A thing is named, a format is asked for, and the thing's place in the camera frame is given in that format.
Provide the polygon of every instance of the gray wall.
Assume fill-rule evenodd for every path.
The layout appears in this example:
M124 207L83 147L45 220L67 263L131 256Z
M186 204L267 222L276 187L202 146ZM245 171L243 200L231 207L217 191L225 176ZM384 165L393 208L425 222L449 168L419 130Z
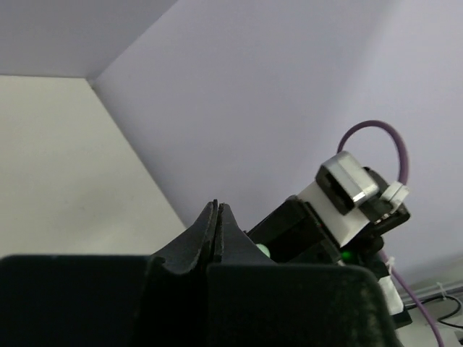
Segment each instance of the gray wall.
M219 198L249 228L313 180L351 125L396 125L413 217L387 250L414 280L463 251L461 18L457 0L183 0L95 87L186 224ZM347 147L395 179L379 130Z
M101 73L175 0L2 0L0 74Z

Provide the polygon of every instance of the green led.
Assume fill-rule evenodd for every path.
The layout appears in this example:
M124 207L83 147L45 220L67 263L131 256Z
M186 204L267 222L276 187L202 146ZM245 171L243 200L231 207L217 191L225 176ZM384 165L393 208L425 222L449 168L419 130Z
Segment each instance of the green led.
M351 251L343 251L341 257L343 260L351 260L354 257L354 253Z
M256 244L256 246L258 247L258 249L261 250L263 254L265 254L267 257L270 258L270 251L268 250L267 247L265 247L263 244Z

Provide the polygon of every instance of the black plastic part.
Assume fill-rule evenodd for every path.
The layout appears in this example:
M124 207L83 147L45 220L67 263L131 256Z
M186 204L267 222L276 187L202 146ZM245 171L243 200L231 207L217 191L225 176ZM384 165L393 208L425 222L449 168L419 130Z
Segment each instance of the black plastic part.
M404 307L404 311L392 316L392 320L394 321L394 329L406 327L407 325L410 325L413 323L413 320L410 317L410 313L408 313L408 310L405 307Z
M208 346L400 346L360 267L212 265Z
M0 346L400 346L365 269L277 265L209 203L151 257L0 262Z
M379 200L379 197L386 191L388 188L387 182L375 171L370 168L365 168L365 170L370 174L370 176L376 181L379 186L379 193L376 196L376 200ZM410 219L410 214L405 206L405 204L400 205L395 213L390 214L387 218L373 218L372 222L367 224L361 232L359 232L357 239L367 239L369 236L380 236L384 233L400 226L401 224L407 222Z
M383 179L383 177L381 177L376 171L371 170L370 168L364 168L364 169L368 172L371 178L374 179L376 184L379 186L379 192L376 194L376 196L372 197L367 202L363 203L359 207L359 209L368 218L371 224L375 225L375 223L380 220L379 224L377 225L378 227L380 226L380 224L384 225L381 229L383 231L382 234L384 234L385 232L391 230L392 228L395 228L396 226L402 223L405 223L410 218L410 214L408 213L405 205L402 205L395 213L390 215L388 218L382 219L382 217L385 214L390 213L392 211L391 203L381 199L381 195L386 191L386 189L388 189L389 185Z
M321 166L318 170L315 176L315 182L317 182L317 185L330 199L339 213L346 215L354 209L355 205L350 196L325 166Z
M341 259L329 230L307 202L290 197L248 234L275 262L334 264Z
M381 236L376 236L375 234L368 234L363 237L356 236L355 239L350 241L343 250L349 250L351 252L356 252L363 257L370 257L384 247L384 240Z
M217 201L210 202L192 226L151 256L134 346L157 346L160 336L178 327L185 333L169 334L170 345L204 344L205 269L213 256L217 221Z
M13 256L0 262L0 346L128 346L148 257Z
M384 264L378 254L369 258L363 258L360 265L371 271L378 280L390 275L386 264Z

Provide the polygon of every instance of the purple cable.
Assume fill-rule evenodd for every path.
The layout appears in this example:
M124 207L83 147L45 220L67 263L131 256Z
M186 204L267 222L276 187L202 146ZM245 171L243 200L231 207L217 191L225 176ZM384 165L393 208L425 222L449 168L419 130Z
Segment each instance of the purple cable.
M397 153L399 154L399 181L402 184L407 184L408 175L409 175L409 160L408 160L408 151L407 146L405 146L405 142L402 139L402 136L393 128L390 124L387 124L384 121L363 121L357 125L354 125L352 128L347 130L346 134L342 137L341 141L339 142L338 152L342 151L342 148L346 144L347 139L349 139L355 132L368 127L377 127L384 131L386 131L389 135L391 135L392 140L394 141Z
M397 153L399 154L399 178L397 180L402 184L407 184L408 176L409 176L409 158L408 158L407 147L405 146L405 142L402 139L402 136L400 136L400 134L395 130L395 128L393 128L390 124L387 124L384 121L374 121L374 120L363 121L357 125L354 125L342 137L341 141L339 142L337 153L342 151L344 145L346 144L346 141L355 132L363 128L368 128L368 127L378 127L386 131L392 137L392 140L394 141L394 144L396 145ZM386 253L384 253L384 251L380 251L379 254L384 262L388 261L388 257ZM407 285L405 280L392 267L391 267L391 274L395 277L397 282L399 282L402 288L408 293L410 298L412 298L413 302L417 305L417 308L421 311L422 315L424 316L426 321L429 323L429 326L431 330L433 331L434 336L436 337L438 346L444 347L442 336L441 336L441 333L439 332L439 329L437 328L435 320L430 316L427 309L423 306L423 304L421 304L421 301L415 295L413 290Z

